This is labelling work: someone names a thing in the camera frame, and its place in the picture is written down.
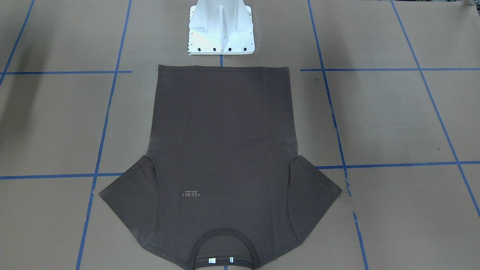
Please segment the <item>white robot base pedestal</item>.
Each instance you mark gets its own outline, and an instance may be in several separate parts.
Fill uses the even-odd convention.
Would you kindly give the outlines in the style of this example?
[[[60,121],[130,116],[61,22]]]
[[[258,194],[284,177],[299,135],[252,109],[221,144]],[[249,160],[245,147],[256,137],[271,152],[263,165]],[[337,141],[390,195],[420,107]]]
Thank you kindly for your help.
[[[252,9],[243,0],[199,0],[190,7],[189,55],[255,52]]]

